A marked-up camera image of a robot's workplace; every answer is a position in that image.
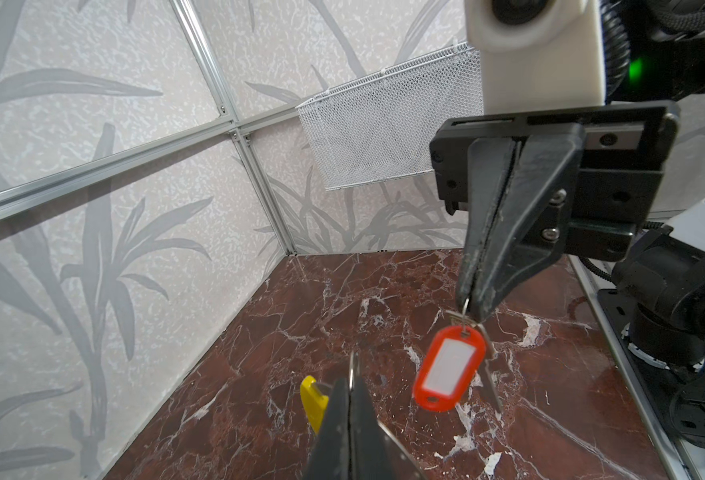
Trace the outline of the keyring with yellow tag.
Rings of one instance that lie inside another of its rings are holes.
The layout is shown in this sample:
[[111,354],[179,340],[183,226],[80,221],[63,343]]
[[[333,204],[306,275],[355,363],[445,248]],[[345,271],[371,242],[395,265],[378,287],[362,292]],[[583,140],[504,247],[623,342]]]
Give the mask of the keyring with yellow tag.
[[306,376],[300,384],[302,407],[306,418],[308,418],[308,423],[316,435],[320,434],[324,413],[326,413],[328,402],[330,402],[330,395],[332,395],[332,386],[318,382],[314,376]]

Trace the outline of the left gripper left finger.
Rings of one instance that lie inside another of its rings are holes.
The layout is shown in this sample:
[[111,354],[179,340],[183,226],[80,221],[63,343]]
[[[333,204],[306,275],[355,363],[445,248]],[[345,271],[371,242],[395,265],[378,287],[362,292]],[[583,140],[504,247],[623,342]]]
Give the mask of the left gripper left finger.
[[348,373],[330,388],[320,432],[312,448],[304,479],[350,479],[352,471],[352,434],[350,434],[350,398],[352,398],[352,356]]

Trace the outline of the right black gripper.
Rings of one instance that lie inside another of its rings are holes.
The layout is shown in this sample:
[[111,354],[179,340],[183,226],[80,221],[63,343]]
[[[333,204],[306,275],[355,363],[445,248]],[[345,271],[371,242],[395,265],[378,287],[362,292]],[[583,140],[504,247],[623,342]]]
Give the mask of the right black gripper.
[[678,114],[674,102],[648,101],[446,120],[429,153],[446,211],[468,214],[457,309],[486,320],[564,254],[622,260]]

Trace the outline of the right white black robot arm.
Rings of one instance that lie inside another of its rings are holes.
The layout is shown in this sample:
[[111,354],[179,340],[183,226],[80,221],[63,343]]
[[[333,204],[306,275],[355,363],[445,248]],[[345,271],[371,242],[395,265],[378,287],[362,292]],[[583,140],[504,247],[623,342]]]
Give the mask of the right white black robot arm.
[[436,339],[483,322],[564,255],[596,270],[611,330],[662,428],[705,449],[705,1],[468,1],[483,112],[429,154],[468,215]]

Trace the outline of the red key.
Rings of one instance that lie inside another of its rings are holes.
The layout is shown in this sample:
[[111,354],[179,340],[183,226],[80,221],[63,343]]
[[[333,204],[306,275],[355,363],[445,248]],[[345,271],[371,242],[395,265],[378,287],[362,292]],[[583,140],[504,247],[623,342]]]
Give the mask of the red key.
[[489,362],[496,356],[485,327],[468,316],[469,301],[444,316],[451,325],[438,331],[416,375],[412,396],[425,410],[446,412],[454,408],[478,377],[484,398],[500,413],[502,404]]

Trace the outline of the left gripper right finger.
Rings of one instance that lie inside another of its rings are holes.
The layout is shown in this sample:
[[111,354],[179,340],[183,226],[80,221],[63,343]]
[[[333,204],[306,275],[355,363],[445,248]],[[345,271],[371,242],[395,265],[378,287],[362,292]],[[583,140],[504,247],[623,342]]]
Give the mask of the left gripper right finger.
[[350,478],[426,479],[415,458],[377,418],[355,353],[350,354]]

